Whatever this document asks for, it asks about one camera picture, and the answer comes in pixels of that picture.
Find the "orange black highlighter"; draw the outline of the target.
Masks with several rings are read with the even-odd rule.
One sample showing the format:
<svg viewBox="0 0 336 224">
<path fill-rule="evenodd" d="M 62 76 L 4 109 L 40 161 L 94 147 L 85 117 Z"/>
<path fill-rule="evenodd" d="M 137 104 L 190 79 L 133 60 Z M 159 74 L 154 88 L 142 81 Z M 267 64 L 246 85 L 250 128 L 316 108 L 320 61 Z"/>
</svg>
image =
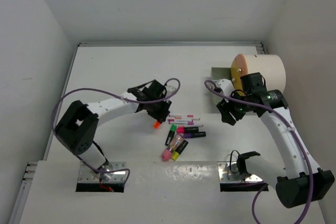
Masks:
<svg viewBox="0 0 336 224">
<path fill-rule="evenodd" d="M 154 127 L 155 129 L 158 129 L 160 126 L 161 126 L 161 122 L 159 122 L 159 121 L 156 121 L 156 122 L 154 123 L 154 125 L 153 125 L 153 127 Z"/>
</svg>

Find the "purple black highlighter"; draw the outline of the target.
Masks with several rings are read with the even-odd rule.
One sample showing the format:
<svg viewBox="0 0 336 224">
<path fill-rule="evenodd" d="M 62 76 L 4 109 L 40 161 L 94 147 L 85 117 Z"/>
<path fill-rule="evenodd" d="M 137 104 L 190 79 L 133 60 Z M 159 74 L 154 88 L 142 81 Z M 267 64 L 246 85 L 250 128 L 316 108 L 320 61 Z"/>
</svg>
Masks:
<svg viewBox="0 0 336 224">
<path fill-rule="evenodd" d="M 184 138 L 200 138 L 206 137 L 206 132 L 189 132 L 183 134 Z"/>
</svg>

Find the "green drawer with gold knob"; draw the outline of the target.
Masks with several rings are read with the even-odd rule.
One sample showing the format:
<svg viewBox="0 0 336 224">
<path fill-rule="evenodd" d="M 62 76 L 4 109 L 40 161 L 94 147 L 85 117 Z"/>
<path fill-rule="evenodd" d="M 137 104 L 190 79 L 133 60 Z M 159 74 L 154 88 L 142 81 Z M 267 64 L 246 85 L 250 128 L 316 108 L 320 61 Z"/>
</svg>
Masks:
<svg viewBox="0 0 336 224">
<path fill-rule="evenodd" d="M 230 96 L 234 90 L 230 68 L 212 67 L 211 80 L 216 84 L 217 88 L 220 88 L 220 94 Z"/>
</svg>

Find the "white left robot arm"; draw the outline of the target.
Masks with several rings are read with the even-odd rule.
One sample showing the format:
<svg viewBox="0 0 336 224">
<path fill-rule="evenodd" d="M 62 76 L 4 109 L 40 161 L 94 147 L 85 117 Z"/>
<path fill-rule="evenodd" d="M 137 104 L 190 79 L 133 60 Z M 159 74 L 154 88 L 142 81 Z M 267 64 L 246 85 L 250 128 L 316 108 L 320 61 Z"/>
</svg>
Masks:
<svg viewBox="0 0 336 224">
<path fill-rule="evenodd" d="M 71 103 L 53 132 L 58 141 L 94 173 L 112 172 L 101 147 L 94 141 L 99 126 L 118 117 L 146 111 L 158 124 L 165 122 L 175 87 L 153 80 L 111 99 Z"/>
</svg>

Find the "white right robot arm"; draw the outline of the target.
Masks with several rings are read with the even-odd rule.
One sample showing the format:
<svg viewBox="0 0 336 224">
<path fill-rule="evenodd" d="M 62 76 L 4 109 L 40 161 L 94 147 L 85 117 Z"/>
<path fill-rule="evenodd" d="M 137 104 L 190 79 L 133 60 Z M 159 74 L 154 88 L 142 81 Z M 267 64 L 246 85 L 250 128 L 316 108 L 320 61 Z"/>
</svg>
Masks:
<svg viewBox="0 0 336 224">
<path fill-rule="evenodd" d="M 225 95 L 216 105 L 222 122 L 235 125 L 246 113 L 257 114 L 275 141 L 285 167 L 276 168 L 261 154 L 251 151 L 238 155 L 234 171 L 259 176 L 276 190 L 286 208 L 303 205 L 307 200 L 323 199 L 335 177 L 309 154 L 292 122 L 284 95 L 277 89 L 268 90 L 259 72 L 242 76 L 240 80 L 241 89 L 235 89 L 227 79 L 215 84 L 215 92 Z"/>
</svg>

